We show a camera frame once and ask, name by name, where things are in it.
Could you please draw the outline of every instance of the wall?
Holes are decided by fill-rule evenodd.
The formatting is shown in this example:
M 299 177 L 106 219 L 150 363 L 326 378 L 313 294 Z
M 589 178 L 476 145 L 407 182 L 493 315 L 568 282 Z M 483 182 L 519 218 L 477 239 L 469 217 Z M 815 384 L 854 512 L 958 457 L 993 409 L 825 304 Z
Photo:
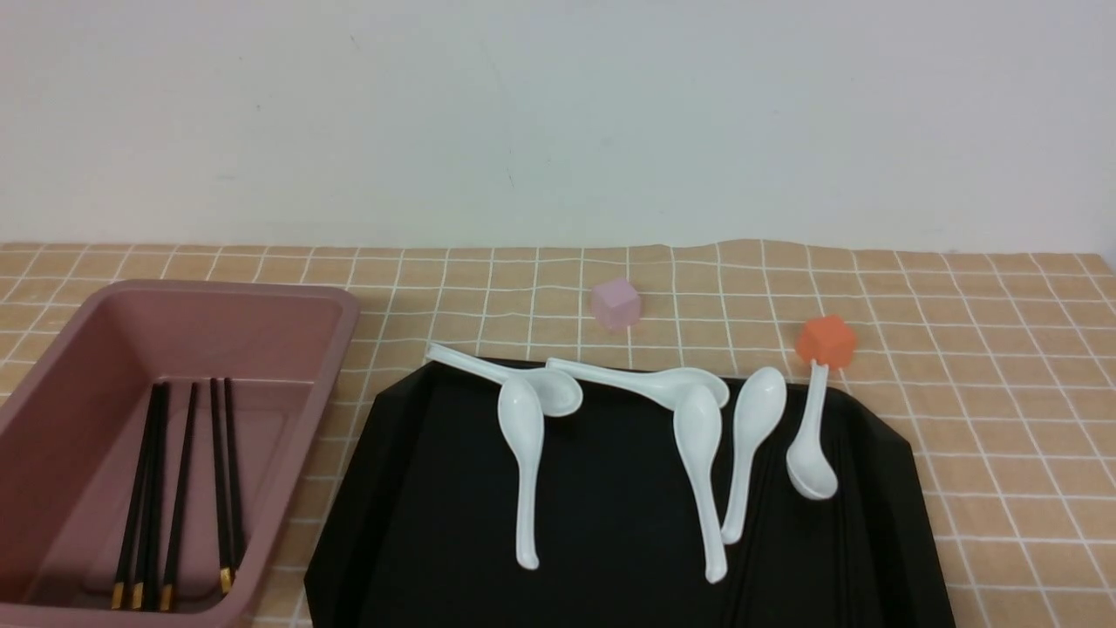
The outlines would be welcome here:
M 31 0 L 0 239 L 1116 251 L 1107 0 Z

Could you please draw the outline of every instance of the black plastic tray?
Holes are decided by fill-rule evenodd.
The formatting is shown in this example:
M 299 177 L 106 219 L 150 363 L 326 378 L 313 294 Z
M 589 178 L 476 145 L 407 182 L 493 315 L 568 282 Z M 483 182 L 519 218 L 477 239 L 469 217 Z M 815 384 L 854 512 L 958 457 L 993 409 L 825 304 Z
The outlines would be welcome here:
M 713 467 L 722 515 L 743 384 L 727 381 Z M 546 419 L 533 572 L 514 558 L 517 467 L 499 388 L 426 365 L 381 394 L 306 574 L 314 625 L 954 626 L 911 447 L 848 395 L 828 392 L 822 424 L 840 490 L 810 502 L 787 477 L 806 402 L 789 387 L 756 457 L 744 537 L 727 549 L 728 577 L 709 584 L 671 413 L 583 387 L 577 414 Z

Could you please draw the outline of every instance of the plastic block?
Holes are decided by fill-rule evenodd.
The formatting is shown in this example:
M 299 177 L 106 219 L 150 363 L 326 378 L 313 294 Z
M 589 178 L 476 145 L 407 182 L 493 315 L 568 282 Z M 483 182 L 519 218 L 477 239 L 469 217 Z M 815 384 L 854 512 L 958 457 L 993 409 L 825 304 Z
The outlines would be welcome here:
M 589 307 L 593 318 L 610 332 L 632 327 L 639 320 L 639 293 L 625 277 L 594 287 Z
M 809 365 L 810 360 L 817 360 L 818 365 L 829 365 L 831 369 L 848 367 L 854 351 L 856 335 L 836 313 L 807 321 L 795 345 L 795 352 L 804 363 Z

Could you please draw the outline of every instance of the pink plastic container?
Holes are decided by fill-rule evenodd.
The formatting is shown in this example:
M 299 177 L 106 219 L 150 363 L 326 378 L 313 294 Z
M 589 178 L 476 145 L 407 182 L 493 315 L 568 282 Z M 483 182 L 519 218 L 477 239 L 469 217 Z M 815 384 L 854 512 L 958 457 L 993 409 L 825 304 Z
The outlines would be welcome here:
M 254 602 L 358 310 L 353 294 L 312 286 L 138 280 L 89 297 L 0 408 L 0 625 L 235 625 Z M 190 383 L 210 377 L 235 383 L 248 538 L 237 581 L 221 599 L 201 386 L 179 612 L 107 610 L 151 385 L 172 386 L 165 558 Z

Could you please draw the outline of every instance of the white spoon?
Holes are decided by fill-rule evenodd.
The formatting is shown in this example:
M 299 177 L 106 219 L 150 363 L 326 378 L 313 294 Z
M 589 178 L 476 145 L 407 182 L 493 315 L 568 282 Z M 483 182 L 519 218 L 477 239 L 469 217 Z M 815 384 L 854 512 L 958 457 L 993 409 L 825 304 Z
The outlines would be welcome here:
M 538 569 L 535 551 L 535 485 L 542 457 L 542 407 L 535 388 L 525 378 L 511 376 L 500 387 L 497 405 L 500 432 L 519 464 L 519 501 L 516 506 L 516 561 L 523 569 Z
M 579 380 L 623 388 L 642 395 L 672 412 L 677 408 L 682 400 L 684 389 L 692 385 L 700 385 L 709 390 L 718 408 L 723 408 L 729 403 L 729 385 L 713 374 L 701 369 L 680 368 L 657 374 L 629 374 L 560 358 L 547 360 L 547 369 L 567 373 Z
M 732 486 L 724 513 L 721 539 L 727 545 L 740 541 L 748 514 L 748 489 L 752 460 L 760 445 L 771 436 L 787 407 L 787 380 L 771 367 L 752 374 L 737 396 L 732 414 Z
M 705 548 L 705 580 L 719 582 L 728 573 L 729 562 L 724 557 L 709 475 L 721 443 L 721 410 L 713 394 L 704 386 L 687 386 L 681 395 L 679 407 L 674 410 L 674 442 L 698 503 L 698 521 Z
M 581 386 L 567 374 L 548 369 L 509 369 L 435 344 L 426 348 L 426 358 L 499 385 L 511 376 L 519 376 L 535 389 L 542 414 L 548 417 L 566 417 L 581 407 Z
M 828 500 L 837 493 L 837 474 L 821 453 L 821 407 L 826 403 L 829 366 L 810 361 L 810 388 L 806 392 L 802 425 L 787 448 L 787 475 L 804 497 Z

